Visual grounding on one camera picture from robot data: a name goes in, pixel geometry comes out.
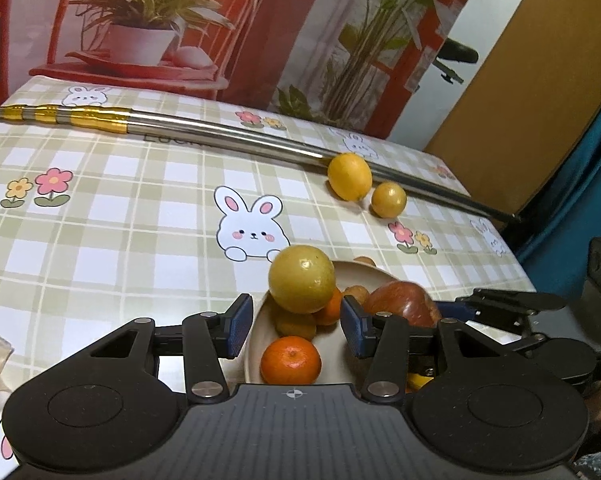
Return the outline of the tangerine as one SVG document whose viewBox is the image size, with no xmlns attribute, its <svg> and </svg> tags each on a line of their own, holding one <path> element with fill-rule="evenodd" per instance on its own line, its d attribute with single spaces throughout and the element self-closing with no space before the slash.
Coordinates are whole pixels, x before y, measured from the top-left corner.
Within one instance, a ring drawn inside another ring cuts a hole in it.
<svg viewBox="0 0 601 480">
<path fill-rule="evenodd" d="M 317 325 L 330 326 L 340 319 L 342 298 L 343 294 L 340 289 L 334 289 L 330 300 L 321 310 L 314 313 Z"/>
<path fill-rule="evenodd" d="M 299 336 L 273 341 L 260 360 L 261 378 L 268 385 L 311 385 L 321 369 L 318 350 L 311 341 Z"/>
</svg>

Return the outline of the checkered bunny tablecloth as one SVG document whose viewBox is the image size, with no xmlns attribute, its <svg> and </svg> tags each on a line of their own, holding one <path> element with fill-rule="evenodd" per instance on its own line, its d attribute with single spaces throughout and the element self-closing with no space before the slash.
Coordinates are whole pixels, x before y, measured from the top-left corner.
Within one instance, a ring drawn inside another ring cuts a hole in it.
<svg viewBox="0 0 601 480">
<path fill-rule="evenodd" d="M 0 122 L 0 336 L 16 388 L 137 318 L 177 324 L 260 297 L 268 260 L 233 261 L 216 240 L 215 189 L 337 260 L 371 259 L 436 299 L 532 284 L 491 222 L 424 200 L 396 220 L 335 197 L 323 174 L 167 138 Z"/>
</svg>

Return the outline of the teal curtain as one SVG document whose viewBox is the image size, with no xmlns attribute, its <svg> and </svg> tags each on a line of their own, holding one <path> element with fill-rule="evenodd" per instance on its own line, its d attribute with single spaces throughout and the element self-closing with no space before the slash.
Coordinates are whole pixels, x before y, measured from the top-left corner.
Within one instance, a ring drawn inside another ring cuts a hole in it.
<svg viewBox="0 0 601 480">
<path fill-rule="evenodd" d="M 589 242 L 601 236 L 601 109 L 521 219 L 510 247 L 535 289 L 579 296 Z"/>
</svg>

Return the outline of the beige plate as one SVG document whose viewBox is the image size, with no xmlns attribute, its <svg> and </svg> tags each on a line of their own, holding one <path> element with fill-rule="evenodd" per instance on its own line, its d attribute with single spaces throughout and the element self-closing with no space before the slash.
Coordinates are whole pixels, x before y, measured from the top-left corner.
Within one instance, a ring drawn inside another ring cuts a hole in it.
<svg viewBox="0 0 601 480">
<path fill-rule="evenodd" d="M 349 286 L 361 285 L 369 292 L 374 292 L 378 287 L 396 281 L 389 272 L 369 266 L 369 264 L 335 260 L 335 277 L 337 288 L 345 290 Z M 249 384 L 262 384 L 260 376 L 260 360 L 269 344 L 279 337 L 274 325 L 276 304 L 268 292 L 262 297 L 254 322 L 247 338 L 244 373 L 245 381 Z M 328 327 L 320 327 L 313 344 L 321 356 L 321 373 L 316 380 L 316 385 L 326 384 L 353 384 L 357 390 L 363 385 L 371 360 L 358 360 L 349 350 L 346 337 L 340 323 Z"/>
</svg>

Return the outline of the wooden door panel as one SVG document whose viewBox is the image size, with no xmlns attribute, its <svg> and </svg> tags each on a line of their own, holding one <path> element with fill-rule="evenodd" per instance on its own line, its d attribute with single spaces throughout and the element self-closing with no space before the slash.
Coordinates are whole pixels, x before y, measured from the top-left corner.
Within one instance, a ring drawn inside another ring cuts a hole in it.
<svg viewBox="0 0 601 480">
<path fill-rule="evenodd" d="M 474 200 L 526 205 L 601 107 L 601 0 L 522 0 L 427 144 Z"/>
</svg>

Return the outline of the yellow lemon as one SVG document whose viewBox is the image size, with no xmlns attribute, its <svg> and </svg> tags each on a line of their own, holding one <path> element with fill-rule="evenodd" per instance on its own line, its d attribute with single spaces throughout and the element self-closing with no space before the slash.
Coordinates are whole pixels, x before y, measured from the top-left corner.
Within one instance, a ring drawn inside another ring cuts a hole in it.
<svg viewBox="0 0 601 480">
<path fill-rule="evenodd" d="M 355 153 L 335 156 L 328 166 L 332 190 L 346 202 L 363 200 L 372 188 L 372 172 L 368 163 Z"/>
</svg>

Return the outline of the printed room backdrop poster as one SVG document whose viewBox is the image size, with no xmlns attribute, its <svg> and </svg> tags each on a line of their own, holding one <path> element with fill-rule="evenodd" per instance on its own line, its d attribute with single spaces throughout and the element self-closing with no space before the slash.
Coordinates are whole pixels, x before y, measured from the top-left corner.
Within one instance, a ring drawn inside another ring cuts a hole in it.
<svg viewBox="0 0 601 480">
<path fill-rule="evenodd" d="M 0 0 L 25 78 L 197 96 L 385 139 L 468 0 Z"/>
</svg>

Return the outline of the red yellow apple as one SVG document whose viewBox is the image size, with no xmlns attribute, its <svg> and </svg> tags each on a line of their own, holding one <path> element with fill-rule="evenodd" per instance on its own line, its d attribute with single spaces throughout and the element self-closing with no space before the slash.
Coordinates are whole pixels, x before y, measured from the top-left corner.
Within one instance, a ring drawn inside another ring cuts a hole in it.
<svg viewBox="0 0 601 480">
<path fill-rule="evenodd" d="M 363 304 L 370 314 L 389 312 L 405 318 L 410 325 L 433 328 L 443 318 L 429 293 L 417 283 L 393 281 L 372 292 Z"/>
</svg>

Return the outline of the green plum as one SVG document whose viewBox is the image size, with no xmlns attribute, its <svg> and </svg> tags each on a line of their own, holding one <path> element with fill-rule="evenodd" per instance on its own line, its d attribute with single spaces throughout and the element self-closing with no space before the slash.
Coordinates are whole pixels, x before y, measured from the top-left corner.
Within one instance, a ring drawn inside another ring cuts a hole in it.
<svg viewBox="0 0 601 480">
<path fill-rule="evenodd" d="M 384 219 L 398 217 L 406 208 L 407 194 L 395 182 L 385 181 L 379 184 L 371 197 L 371 209 L 374 214 Z"/>
<path fill-rule="evenodd" d="M 273 259 L 268 286 L 271 297 L 282 309 L 313 314 L 327 305 L 337 288 L 334 264 L 316 247 L 293 245 Z"/>
</svg>

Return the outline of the long metal back scratcher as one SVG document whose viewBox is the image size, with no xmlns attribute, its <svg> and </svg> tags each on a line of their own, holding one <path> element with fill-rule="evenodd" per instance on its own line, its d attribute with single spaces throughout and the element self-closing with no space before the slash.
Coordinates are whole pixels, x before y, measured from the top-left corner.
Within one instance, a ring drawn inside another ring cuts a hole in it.
<svg viewBox="0 0 601 480">
<path fill-rule="evenodd" d="M 76 106 L 60 104 L 0 105 L 0 122 L 38 122 L 43 125 L 83 128 L 110 134 L 135 134 L 157 136 L 193 142 L 244 154 L 269 157 L 276 162 L 291 162 L 315 168 L 327 168 L 336 151 L 320 148 L 271 134 L 254 132 L 242 127 L 206 122 L 203 119 L 181 118 L 154 112 L 141 112 L 125 107 Z M 472 197 L 451 188 L 370 162 L 374 180 L 389 180 L 400 184 L 404 190 L 430 202 L 455 208 L 470 214 L 500 222 L 517 222 L 516 214 L 498 210 L 473 200 Z"/>
</svg>

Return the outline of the brown longan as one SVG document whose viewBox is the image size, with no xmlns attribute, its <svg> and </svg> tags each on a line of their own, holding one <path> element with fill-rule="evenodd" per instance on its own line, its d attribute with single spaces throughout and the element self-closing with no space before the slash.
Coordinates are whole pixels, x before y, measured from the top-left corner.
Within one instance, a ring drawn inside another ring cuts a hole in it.
<svg viewBox="0 0 601 480">
<path fill-rule="evenodd" d="M 377 266 L 377 264 L 374 262 L 374 260 L 367 256 L 356 257 L 356 258 L 354 258 L 354 261 L 366 264 L 367 266 L 374 266 L 374 268 Z"/>
<path fill-rule="evenodd" d="M 312 314 L 298 314 L 278 309 L 274 312 L 273 324 L 280 336 L 297 336 L 313 340 L 317 335 L 317 324 Z"/>
<path fill-rule="evenodd" d="M 360 304 L 360 306 L 363 307 L 368 298 L 370 297 L 370 292 L 363 285 L 353 285 L 346 287 L 343 290 L 343 295 L 354 297 L 358 304 Z"/>
</svg>

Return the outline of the large yellow orange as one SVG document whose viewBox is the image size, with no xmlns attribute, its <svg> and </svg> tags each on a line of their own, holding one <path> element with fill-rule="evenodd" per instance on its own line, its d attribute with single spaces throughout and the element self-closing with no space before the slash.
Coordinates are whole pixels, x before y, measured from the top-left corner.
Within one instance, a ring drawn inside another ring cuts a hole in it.
<svg viewBox="0 0 601 480">
<path fill-rule="evenodd" d="M 415 372 L 409 372 L 407 374 L 407 392 L 417 392 L 428 384 L 435 377 L 435 370 L 433 367 L 421 367 Z"/>
</svg>

